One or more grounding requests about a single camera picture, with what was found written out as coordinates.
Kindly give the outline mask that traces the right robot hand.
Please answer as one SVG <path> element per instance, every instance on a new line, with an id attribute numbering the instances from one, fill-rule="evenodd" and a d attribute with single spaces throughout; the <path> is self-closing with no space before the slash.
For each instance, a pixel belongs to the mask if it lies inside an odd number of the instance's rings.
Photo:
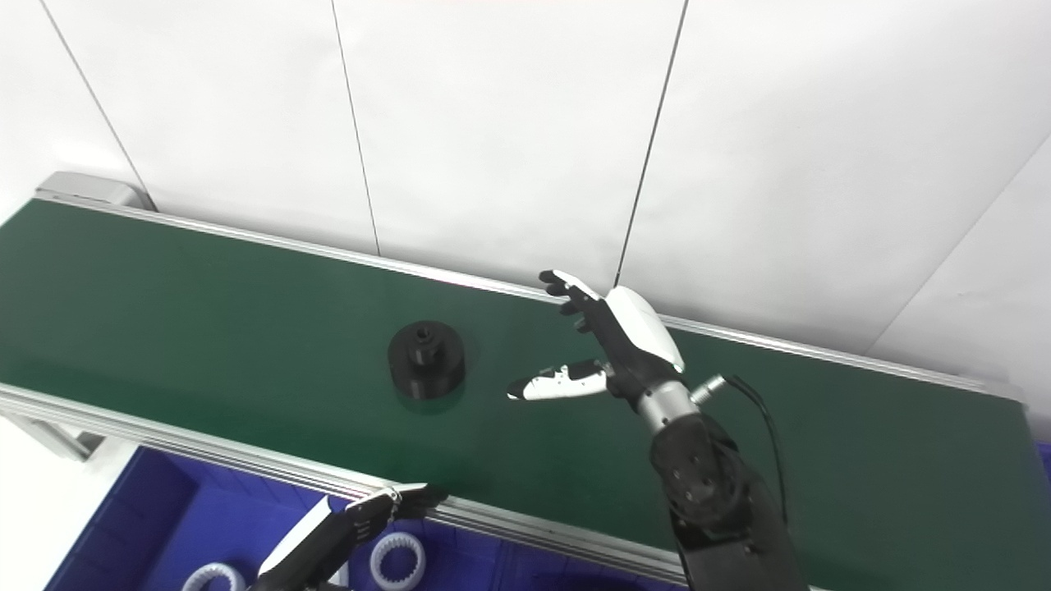
<path id="1" fill-rule="evenodd" d="M 538 274 L 549 295 L 564 295 L 560 313 L 579 315 L 576 329 L 592 334 L 604 359 L 578 360 L 545 368 L 507 386 L 512 401 L 578 399 L 609 393 L 635 406 L 665 384 L 684 385 L 677 344 L 650 302 L 626 286 L 600 295 L 578 277 L 549 269 Z"/>

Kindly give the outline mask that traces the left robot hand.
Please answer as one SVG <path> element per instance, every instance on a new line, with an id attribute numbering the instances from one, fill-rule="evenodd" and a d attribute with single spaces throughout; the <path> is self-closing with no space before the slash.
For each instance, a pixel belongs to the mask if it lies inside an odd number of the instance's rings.
<path id="1" fill-rule="evenodd" d="M 329 512 L 250 590 L 341 590 L 329 579 L 357 547 L 379 536 L 395 519 L 424 519 L 449 497 L 442 488 L 409 483 L 382 488 Z"/>

